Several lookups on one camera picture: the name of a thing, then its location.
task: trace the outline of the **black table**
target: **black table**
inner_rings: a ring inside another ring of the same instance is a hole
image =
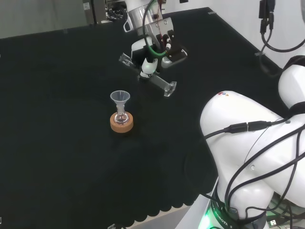
[[[164,72],[177,81],[168,99],[118,62],[135,33],[121,23],[0,41],[0,216],[10,229],[102,229],[190,205],[211,191],[217,172],[199,118],[222,90],[251,97],[280,115],[278,79],[258,52],[210,9],[170,15],[188,60]],[[128,136],[111,131],[110,93],[131,94]]]

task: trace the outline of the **black cable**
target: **black cable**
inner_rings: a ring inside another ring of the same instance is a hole
[[[297,138],[296,138],[295,158],[298,158],[298,157],[299,157],[299,151],[300,151],[300,136],[301,136],[301,133],[302,133],[302,131],[300,131],[300,132],[297,134]],[[288,184],[287,184],[287,186],[286,186],[286,189],[285,189],[284,193],[282,194],[280,200],[278,201],[277,205],[276,205],[274,208],[247,207],[247,208],[246,208],[246,218],[247,218],[247,216],[248,216],[248,210],[249,210],[249,209],[256,209],[256,210],[261,210],[261,211],[271,211],[271,210],[277,209],[277,208],[281,205],[282,201],[284,200],[284,198],[285,198],[285,196],[286,196],[286,194],[287,194],[287,192],[288,192],[288,190],[289,190],[289,188],[290,188],[290,186],[291,186],[292,180],[293,180],[293,178],[294,178],[294,176],[295,176],[296,166],[297,166],[297,162],[295,162],[295,165],[294,165],[294,167],[293,167],[293,169],[292,169],[291,176],[290,176],[290,178],[289,178],[289,181],[288,181]],[[281,169],[282,167],[280,167],[280,168],[278,168],[278,169],[276,169],[276,170],[274,170],[274,171],[272,171],[272,172],[270,172],[270,173],[267,173],[267,174],[265,174],[265,175],[263,175],[263,176],[260,176],[261,178],[260,178],[259,180],[265,179],[266,177],[270,177],[270,176],[272,176],[272,175],[275,175],[275,174],[279,173],[280,171],[283,171],[285,168],[284,168],[284,169]]]
[[[285,208],[283,208],[283,207],[281,207],[281,206],[279,206],[278,207],[279,209],[281,209],[283,212],[286,210]]]
[[[204,136],[204,138],[205,138],[205,139],[208,139],[208,138],[213,137],[213,136],[215,136],[215,135],[225,133],[227,130],[228,130],[228,128],[225,128],[225,129],[222,129],[222,130],[215,131],[215,132],[213,132],[213,133],[210,133],[210,134]]]
[[[150,48],[150,45],[149,45],[148,42],[147,42],[146,31],[145,31],[145,20],[146,20],[147,12],[148,12],[149,8],[152,6],[152,4],[153,4],[154,1],[155,1],[155,0],[151,0],[151,1],[148,3],[148,5],[147,5],[147,7],[146,7],[146,9],[145,9],[144,15],[143,15],[143,22],[142,22],[143,36],[144,36],[145,44],[146,44],[146,46],[147,46],[148,49]],[[166,53],[163,54],[163,53],[153,53],[153,52],[151,52],[151,54],[153,54],[155,57],[158,57],[158,58],[163,58],[164,56],[167,55]]]
[[[297,136],[296,157],[295,157],[294,160],[288,162],[288,163],[285,164],[284,166],[279,167],[278,169],[275,169],[275,170],[273,170],[273,171],[271,171],[271,172],[269,172],[269,173],[267,173],[267,174],[264,174],[264,175],[262,175],[262,176],[256,177],[256,178],[254,178],[254,179],[250,179],[250,180],[248,180],[248,181],[246,181],[246,182],[243,182],[243,183],[237,185],[235,188],[232,189],[232,191],[231,191],[231,192],[229,193],[229,195],[228,195],[228,204],[230,204],[230,200],[231,200],[231,197],[232,197],[233,193],[234,193],[236,190],[238,190],[239,188],[241,188],[241,187],[243,187],[243,186],[245,186],[245,185],[251,184],[251,183],[253,183],[253,182],[256,182],[256,181],[265,179],[265,178],[267,178],[267,177],[273,176],[273,175],[275,175],[275,174],[277,174],[277,173],[279,173],[279,172],[281,172],[281,171],[287,169],[288,167],[290,167],[290,166],[292,166],[292,165],[294,164],[295,166],[294,166],[293,171],[292,171],[292,173],[291,173],[291,176],[290,176],[290,179],[289,179],[289,181],[288,181],[287,187],[286,187],[286,189],[285,189],[283,195],[281,196],[281,199],[280,199],[279,202],[277,203],[277,205],[276,205],[274,208],[248,207],[248,208],[246,208],[246,218],[248,218],[248,209],[251,209],[251,208],[256,209],[256,210],[261,210],[261,211],[271,211],[271,210],[277,209],[277,208],[281,205],[281,202],[282,202],[283,199],[285,198],[285,195],[287,194],[287,192],[288,192],[288,190],[289,190],[289,188],[290,188],[292,179],[293,179],[294,174],[295,174],[297,162],[305,157],[305,154],[302,154],[301,156],[299,156],[299,141],[300,141],[300,135],[301,135],[301,131],[299,130],[298,136]]]
[[[224,196],[224,199],[225,199],[225,206],[226,206],[226,209],[229,210],[230,208],[230,203],[229,203],[229,192],[230,192],[230,189],[232,187],[232,184],[233,182],[235,181],[235,179],[238,177],[238,175],[250,164],[252,163],[255,159],[257,159],[261,154],[263,154],[265,151],[267,151],[268,149],[272,148],[273,146],[275,146],[276,144],[282,142],[283,140],[286,140],[287,138],[299,133],[299,131],[301,130],[304,130],[305,129],[305,125],[303,125],[302,127],[280,137],[279,139],[273,141],[272,143],[270,143],[269,145],[265,146],[263,149],[261,149],[259,152],[257,152],[255,155],[253,155],[249,160],[247,160],[237,171],[236,173],[232,176],[231,180],[229,181],[229,184],[228,184],[228,187],[227,187],[227,190],[225,192],[225,196]]]
[[[262,40],[263,40],[263,43],[267,46],[267,48],[269,48],[275,52],[292,52],[292,51],[297,50],[298,48],[302,47],[303,44],[305,44],[305,40],[303,40],[300,44],[298,44],[296,47],[293,47],[291,49],[276,49],[276,48],[272,47],[270,44],[268,44],[268,42],[265,39],[264,33],[262,33]]]
[[[286,122],[287,120],[289,120],[289,118],[283,118],[279,121],[271,122],[271,125],[278,125],[278,124]]]
[[[237,133],[244,133],[247,131],[257,131],[257,130],[263,130],[266,129],[272,125],[277,125],[280,123],[284,123],[289,118],[284,118],[282,120],[276,121],[276,122],[267,122],[267,121],[256,121],[256,122],[249,122],[249,123],[238,123],[230,125],[222,130],[217,130],[215,132],[212,132],[206,136],[204,136],[205,139],[208,139],[210,137],[213,137],[218,134],[222,133],[231,133],[231,134],[237,134]]]

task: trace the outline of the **funnel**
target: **funnel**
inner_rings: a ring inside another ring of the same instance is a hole
[[[130,94],[126,91],[115,91],[112,92],[110,98],[116,103],[118,112],[114,117],[114,121],[118,124],[124,124],[128,122],[129,117],[124,110],[124,105],[129,100]]]

